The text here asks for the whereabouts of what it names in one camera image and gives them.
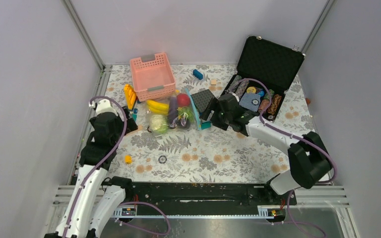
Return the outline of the clear zip top bag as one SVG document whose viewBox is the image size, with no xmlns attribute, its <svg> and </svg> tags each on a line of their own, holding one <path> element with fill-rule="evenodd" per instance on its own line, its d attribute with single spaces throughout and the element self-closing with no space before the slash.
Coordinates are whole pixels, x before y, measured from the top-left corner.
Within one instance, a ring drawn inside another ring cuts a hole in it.
<svg viewBox="0 0 381 238">
<path fill-rule="evenodd" d="M 199 112 L 187 88 L 145 103 L 147 130 L 156 136 L 174 130 L 202 130 Z"/>
</svg>

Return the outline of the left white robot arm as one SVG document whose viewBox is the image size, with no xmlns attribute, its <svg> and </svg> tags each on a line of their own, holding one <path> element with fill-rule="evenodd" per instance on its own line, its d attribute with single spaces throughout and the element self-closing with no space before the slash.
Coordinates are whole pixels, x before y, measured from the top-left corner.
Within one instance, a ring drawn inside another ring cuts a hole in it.
<svg viewBox="0 0 381 238">
<path fill-rule="evenodd" d="M 123 136 L 137 130 L 128 110 L 122 119 L 114 110 L 99 112 L 89 121 L 94 128 L 80 152 L 80 166 L 73 194 L 62 220 L 46 238 L 99 238 L 120 204 L 133 200 L 134 191 L 128 178 L 113 177 L 103 198 L 96 196 L 105 180 Z"/>
</svg>

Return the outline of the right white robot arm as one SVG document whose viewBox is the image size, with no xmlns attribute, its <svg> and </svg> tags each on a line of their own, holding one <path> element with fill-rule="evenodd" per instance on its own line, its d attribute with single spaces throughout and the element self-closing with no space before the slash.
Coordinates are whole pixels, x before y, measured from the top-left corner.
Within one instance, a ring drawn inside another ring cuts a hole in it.
<svg viewBox="0 0 381 238">
<path fill-rule="evenodd" d="M 265 190 L 266 201 L 279 203 L 285 193 L 297 188 L 311 188 L 335 168 L 320 136 L 310 131 L 298 135 L 264 120 L 259 112 L 240 106 L 233 94 L 213 98 L 200 118 L 226 130 L 231 127 L 245 136 L 261 139 L 280 150 L 289 159 L 289 170 L 270 179 Z"/>
</svg>

